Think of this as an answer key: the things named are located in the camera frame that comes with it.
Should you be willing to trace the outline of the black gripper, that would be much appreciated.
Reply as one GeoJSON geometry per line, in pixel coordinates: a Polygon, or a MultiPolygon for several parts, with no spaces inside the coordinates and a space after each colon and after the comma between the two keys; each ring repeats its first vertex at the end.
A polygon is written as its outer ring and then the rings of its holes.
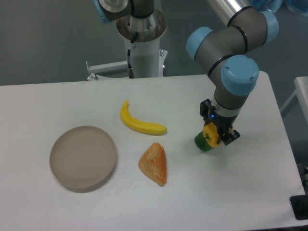
{"type": "Polygon", "coordinates": [[[222,135],[222,141],[229,145],[240,137],[233,124],[239,109],[227,109],[219,104],[211,104],[209,99],[200,103],[200,116],[206,125],[206,135],[222,135]]]}

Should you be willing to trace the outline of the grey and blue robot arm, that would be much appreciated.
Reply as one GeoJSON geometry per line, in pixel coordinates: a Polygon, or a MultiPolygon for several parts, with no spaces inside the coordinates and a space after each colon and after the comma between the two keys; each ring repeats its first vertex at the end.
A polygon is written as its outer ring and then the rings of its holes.
{"type": "MultiPolygon", "coordinates": [[[[228,145],[240,137],[233,123],[259,76],[258,65],[246,53],[272,41],[279,32],[274,14],[257,11],[247,0],[211,0],[209,4],[225,29],[214,32],[201,27],[186,42],[189,56],[216,87],[213,98],[200,104],[205,124],[194,141],[202,151],[228,145]]],[[[167,23],[154,2],[96,0],[94,6],[104,23],[116,21],[126,45],[128,76],[159,76],[159,44],[167,23]]]]}

